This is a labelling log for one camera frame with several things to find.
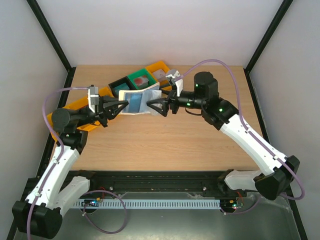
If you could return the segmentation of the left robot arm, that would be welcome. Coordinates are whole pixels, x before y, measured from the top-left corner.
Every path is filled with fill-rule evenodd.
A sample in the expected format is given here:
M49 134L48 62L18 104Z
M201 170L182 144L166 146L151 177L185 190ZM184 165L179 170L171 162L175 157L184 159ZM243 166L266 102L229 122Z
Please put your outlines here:
M20 232L47 239L54 238L63 218L74 203L90 189L89 176L75 176L63 183L87 143L88 131L79 127L99 122L107 127L127 105L128 101L110 96L96 96L79 109L58 108L51 115L51 126L57 138L52 160L34 189L25 200L12 207L14 221Z

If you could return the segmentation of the blue VIP card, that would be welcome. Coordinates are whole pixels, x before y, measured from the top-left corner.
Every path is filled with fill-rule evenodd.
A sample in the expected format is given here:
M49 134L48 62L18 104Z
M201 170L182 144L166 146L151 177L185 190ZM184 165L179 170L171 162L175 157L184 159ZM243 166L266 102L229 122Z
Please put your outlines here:
M124 99L128 101L128 105L123 110L129 114L142 114L147 112L146 94L141 92L126 92Z

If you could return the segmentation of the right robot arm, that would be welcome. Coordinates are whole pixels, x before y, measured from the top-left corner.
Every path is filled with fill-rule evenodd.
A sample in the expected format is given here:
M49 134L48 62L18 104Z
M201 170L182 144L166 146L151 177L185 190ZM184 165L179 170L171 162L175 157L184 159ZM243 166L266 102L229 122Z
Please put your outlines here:
M171 90L165 98L147 101L147 106L166 117L180 107L199 109L211 126L237 143L256 163L258 170L229 169L218 179L218 191L229 196L235 190L256 191L268 200L275 200L294 180L300 161L286 156L271 146L240 115L232 103L221 98L218 81L208 71L194 76L194 90Z

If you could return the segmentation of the beige card holder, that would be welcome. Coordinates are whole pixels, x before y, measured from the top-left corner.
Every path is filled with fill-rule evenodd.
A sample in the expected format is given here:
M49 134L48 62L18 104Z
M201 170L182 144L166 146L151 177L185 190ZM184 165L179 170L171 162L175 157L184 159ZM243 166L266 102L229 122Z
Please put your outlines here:
M120 115L159 115L159 113L147 106L147 101L157 100L161 97L162 91L159 83L141 90L120 90L118 100L128 101L128 105L120 112Z

